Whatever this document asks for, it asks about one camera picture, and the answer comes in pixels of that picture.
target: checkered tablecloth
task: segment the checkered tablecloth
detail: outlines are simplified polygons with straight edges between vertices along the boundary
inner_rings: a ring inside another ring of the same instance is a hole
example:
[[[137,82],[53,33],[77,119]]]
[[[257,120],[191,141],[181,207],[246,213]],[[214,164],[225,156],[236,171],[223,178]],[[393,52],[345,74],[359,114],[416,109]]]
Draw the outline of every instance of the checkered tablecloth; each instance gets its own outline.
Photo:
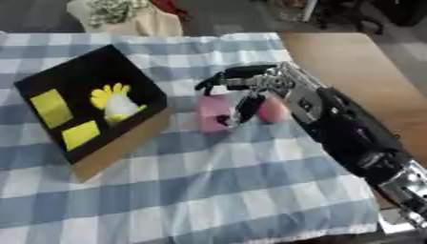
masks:
[[[80,184],[12,84],[110,43],[169,96],[172,124]],[[374,231],[377,206],[366,184],[293,120],[198,131],[196,82],[227,67],[290,58],[273,33],[7,35],[0,44],[0,242],[270,243]]]

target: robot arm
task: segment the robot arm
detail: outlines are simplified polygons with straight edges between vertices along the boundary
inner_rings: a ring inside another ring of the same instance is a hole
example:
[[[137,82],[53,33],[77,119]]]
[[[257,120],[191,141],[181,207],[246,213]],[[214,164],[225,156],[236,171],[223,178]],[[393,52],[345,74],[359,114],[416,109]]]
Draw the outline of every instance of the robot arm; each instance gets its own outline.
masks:
[[[231,68],[195,88],[248,90],[232,115],[217,121],[233,127],[256,113],[267,93],[282,99],[294,120],[340,165],[401,209],[416,228],[427,228],[427,172],[379,121],[355,101],[320,83],[292,62]]]

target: pink cube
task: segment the pink cube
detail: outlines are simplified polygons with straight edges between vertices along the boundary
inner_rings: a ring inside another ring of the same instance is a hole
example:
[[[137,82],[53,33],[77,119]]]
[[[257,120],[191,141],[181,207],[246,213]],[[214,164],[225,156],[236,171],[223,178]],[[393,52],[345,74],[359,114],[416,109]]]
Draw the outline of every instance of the pink cube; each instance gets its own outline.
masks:
[[[258,110],[258,116],[269,123],[277,123],[291,118],[283,102],[275,96],[269,96],[265,99]]]
[[[201,132],[219,132],[228,129],[216,121],[219,115],[230,115],[230,104],[225,95],[201,96],[197,106],[197,118]]]

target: yellow block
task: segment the yellow block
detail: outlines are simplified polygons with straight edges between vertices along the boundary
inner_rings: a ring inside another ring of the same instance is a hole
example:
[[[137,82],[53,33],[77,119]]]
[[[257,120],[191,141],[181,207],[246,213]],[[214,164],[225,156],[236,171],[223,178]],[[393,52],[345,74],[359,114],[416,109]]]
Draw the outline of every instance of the yellow block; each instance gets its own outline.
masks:
[[[99,134],[95,121],[89,121],[62,132],[67,151],[71,151]]]
[[[30,101],[50,129],[72,119],[67,103],[55,89],[34,96]]]

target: cardboard box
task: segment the cardboard box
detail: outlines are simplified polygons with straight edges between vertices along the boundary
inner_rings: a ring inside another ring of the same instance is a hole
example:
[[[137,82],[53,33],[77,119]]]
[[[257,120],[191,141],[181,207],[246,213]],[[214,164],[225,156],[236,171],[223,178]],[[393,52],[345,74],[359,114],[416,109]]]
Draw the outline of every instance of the cardboard box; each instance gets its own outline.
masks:
[[[146,104],[147,108],[111,127],[104,118],[104,112],[98,110],[90,98],[92,90],[115,83],[129,84],[131,90],[128,97],[138,105]],[[166,94],[113,46],[89,52],[41,71],[16,82],[15,86],[81,181],[104,170],[169,125],[170,110]],[[57,90],[66,101],[72,119],[50,129],[31,99],[52,89]],[[67,151],[62,132],[93,120],[100,134]]]

